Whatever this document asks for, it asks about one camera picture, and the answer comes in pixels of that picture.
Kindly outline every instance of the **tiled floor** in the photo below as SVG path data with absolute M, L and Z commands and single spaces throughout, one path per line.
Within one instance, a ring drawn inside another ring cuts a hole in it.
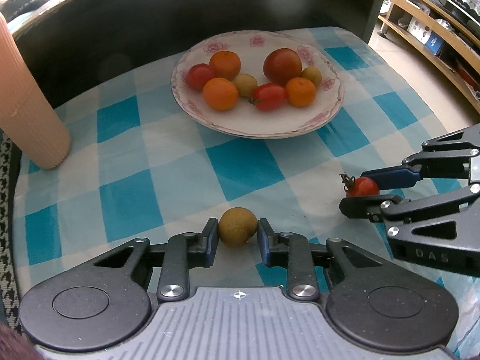
M 369 46 L 410 84 L 448 132 L 480 123 L 478 112 L 428 59 L 394 31 L 388 31 L 384 39 L 378 30 L 379 23 Z

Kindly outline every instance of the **white plate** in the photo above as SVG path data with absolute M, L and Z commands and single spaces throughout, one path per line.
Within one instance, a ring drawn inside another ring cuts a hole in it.
M 202 97 L 185 83 L 185 75 L 196 64 L 208 63 L 219 50 L 230 50 L 241 60 L 241 73 L 254 76 L 258 85 L 268 82 L 263 75 L 263 62 L 274 50 L 286 47 L 295 50 L 302 67 L 315 66 L 323 77 L 314 102 L 305 108 L 285 104 L 279 109 L 262 112 L 246 99 L 228 111 L 212 109 Z M 266 31 L 227 32 L 204 40 L 187 51 L 172 74 L 172 92 L 182 109 L 197 122 L 212 130 L 246 138 L 277 139 L 306 134 L 332 120 L 343 102 L 343 85 L 330 61 L 303 40 Z

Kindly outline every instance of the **pink vase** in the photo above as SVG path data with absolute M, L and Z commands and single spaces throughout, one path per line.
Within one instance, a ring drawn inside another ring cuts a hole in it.
M 0 128 L 40 168 L 58 166 L 70 134 L 23 61 L 0 14 Z

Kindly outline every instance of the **orange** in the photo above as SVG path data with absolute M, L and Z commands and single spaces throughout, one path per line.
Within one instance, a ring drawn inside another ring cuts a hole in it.
M 315 84 L 302 77 L 291 79 L 286 83 L 285 90 L 289 103 L 295 107 L 306 107 L 317 95 Z
M 205 102 L 217 111 L 233 108 L 239 97 L 237 87 L 221 77 L 208 81 L 202 94 Z
M 240 58 L 232 51 L 218 51 L 210 58 L 209 65 L 217 77 L 232 81 L 239 73 L 242 66 Z

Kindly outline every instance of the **blue and white tablecloth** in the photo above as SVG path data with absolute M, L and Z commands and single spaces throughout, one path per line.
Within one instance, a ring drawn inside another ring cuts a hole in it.
M 341 237 L 389 258 L 383 225 L 340 214 L 345 192 L 338 175 L 400 164 L 445 129 L 404 79 L 352 33 L 286 33 L 324 52 L 345 85 L 338 115 L 301 137 L 240 139 L 194 122 L 170 89 L 181 55 L 139 67 L 59 107 L 73 139 L 69 157 L 45 171 L 24 155 L 16 187 L 13 244 L 22 293 L 133 237 L 162 243 L 174 234 L 200 232 L 208 218 L 234 206 L 267 218 L 277 232 L 320 243 Z M 395 193 L 418 199 L 459 187 L 456 180 L 428 179 Z M 191 271 L 192 285 L 285 284 L 285 270 L 265 268 L 255 244 L 234 252 L 220 244 L 212 268 Z M 463 358 L 479 353 L 480 280 L 400 264 L 452 292 L 461 318 L 449 347 Z M 155 277 L 152 283 L 155 290 Z M 326 289 L 321 279 L 320 285 Z

